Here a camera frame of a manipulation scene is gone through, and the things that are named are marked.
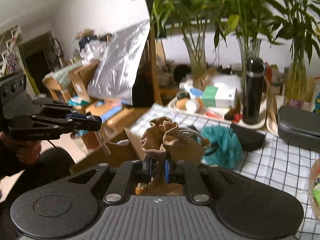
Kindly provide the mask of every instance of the ceiling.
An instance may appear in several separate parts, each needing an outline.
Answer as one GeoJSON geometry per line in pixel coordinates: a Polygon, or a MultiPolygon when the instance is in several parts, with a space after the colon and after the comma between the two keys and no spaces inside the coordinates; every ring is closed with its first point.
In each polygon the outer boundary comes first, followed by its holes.
{"type": "Polygon", "coordinates": [[[15,25],[22,30],[50,20],[60,0],[0,0],[0,33],[15,25]]]}

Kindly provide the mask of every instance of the black thermos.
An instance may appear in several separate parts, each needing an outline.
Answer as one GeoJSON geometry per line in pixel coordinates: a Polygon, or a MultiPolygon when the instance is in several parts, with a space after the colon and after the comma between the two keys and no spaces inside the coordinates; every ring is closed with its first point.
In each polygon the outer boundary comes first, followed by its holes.
{"type": "Polygon", "coordinates": [[[250,57],[246,62],[242,121],[254,125],[258,123],[262,97],[262,87],[266,66],[262,59],[250,57]]]}

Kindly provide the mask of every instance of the crosshair logo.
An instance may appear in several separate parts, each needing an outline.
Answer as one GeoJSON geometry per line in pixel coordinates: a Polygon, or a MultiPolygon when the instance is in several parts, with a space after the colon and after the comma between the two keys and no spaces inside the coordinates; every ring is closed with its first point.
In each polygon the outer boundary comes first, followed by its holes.
{"type": "Polygon", "coordinates": [[[161,203],[163,200],[161,199],[161,198],[156,198],[155,200],[154,200],[154,202],[156,202],[157,204],[159,204],[159,203],[161,203]]]}

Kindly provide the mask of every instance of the gray ribbed panel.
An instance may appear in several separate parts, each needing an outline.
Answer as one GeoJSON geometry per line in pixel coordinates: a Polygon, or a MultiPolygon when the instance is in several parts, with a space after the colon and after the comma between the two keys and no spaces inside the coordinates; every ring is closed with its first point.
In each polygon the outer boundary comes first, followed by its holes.
{"type": "Polygon", "coordinates": [[[131,196],[126,204],[110,206],[95,225],[68,240],[247,239],[221,225],[210,208],[192,205],[184,196],[162,196],[161,203],[156,198],[131,196]]]}

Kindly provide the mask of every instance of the black pouch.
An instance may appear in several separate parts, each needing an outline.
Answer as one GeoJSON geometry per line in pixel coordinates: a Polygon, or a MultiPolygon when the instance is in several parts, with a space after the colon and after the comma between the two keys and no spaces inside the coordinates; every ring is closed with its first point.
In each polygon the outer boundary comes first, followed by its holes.
{"type": "Polygon", "coordinates": [[[305,149],[320,149],[320,114],[282,106],[277,120],[282,140],[305,149]]]}

